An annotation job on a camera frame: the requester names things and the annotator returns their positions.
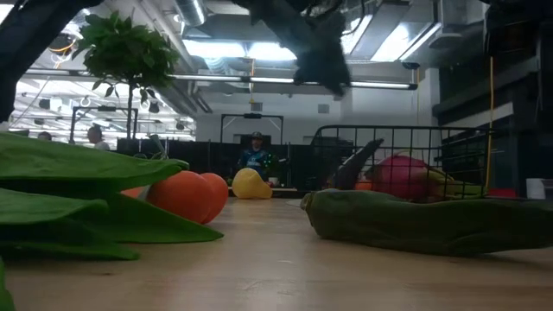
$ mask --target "person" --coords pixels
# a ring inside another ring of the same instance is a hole
[[[88,141],[94,144],[95,149],[108,151],[110,150],[110,145],[108,145],[102,139],[102,129],[100,129],[99,126],[93,126],[92,128],[88,129],[87,135]]]
[[[255,169],[261,178],[265,181],[267,176],[264,169],[264,161],[267,160],[269,153],[263,149],[263,135],[256,131],[251,134],[251,147],[242,152],[238,160],[238,169]]]
[[[51,142],[51,141],[52,141],[52,134],[50,134],[50,133],[48,133],[48,132],[46,132],[46,131],[43,131],[43,132],[40,132],[40,133],[38,134],[38,137],[37,137],[37,138],[40,139],[40,140],[45,140],[45,141]]]

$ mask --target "fluorescent light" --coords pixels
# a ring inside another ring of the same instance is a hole
[[[343,35],[341,37],[342,49],[344,50],[344,54],[350,54],[353,51],[353,49],[357,45],[357,42],[359,42],[359,39],[361,39],[361,36],[365,33],[366,28],[369,26],[371,19],[372,15],[365,16],[357,30],[349,35]],[[359,18],[350,22],[350,29],[354,29],[355,27],[357,27],[358,23]]]
[[[442,24],[438,22],[431,30],[429,30],[421,39],[417,40],[403,55],[399,57],[400,60],[406,60],[415,51],[417,51],[430,37],[432,37],[440,28]]]
[[[256,60],[295,60],[296,56],[275,42],[256,42],[251,45],[248,57]]]
[[[388,35],[371,61],[394,61],[409,48],[409,30],[405,24],[400,23]]]
[[[187,51],[204,58],[245,57],[245,50],[237,42],[207,42],[183,40]]]

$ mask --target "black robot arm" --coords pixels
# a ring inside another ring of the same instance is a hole
[[[18,0],[0,24],[0,123],[14,110],[17,81],[66,25],[103,0]]]
[[[345,18],[337,10],[343,0],[336,0],[326,13],[317,17],[302,16],[302,11],[318,4],[317,0],[233,0],[250,11],[251,23],[263,21],[297,58],[297,84],[316,82],[336,95],[351,85],[340,38]]]

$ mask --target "green pepper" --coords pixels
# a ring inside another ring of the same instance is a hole
[[[322,238],[398,251],[472,256],[553,245],[553,203],[454,200],[415,204],[389,194],[308,194],[302,206]]]

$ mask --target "table surface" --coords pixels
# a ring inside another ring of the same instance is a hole
[[[230,200],[203,244],[135,262],[7,263],[17,311],[553,310],[553,250],[433,257],[319,239],[286,200]]]

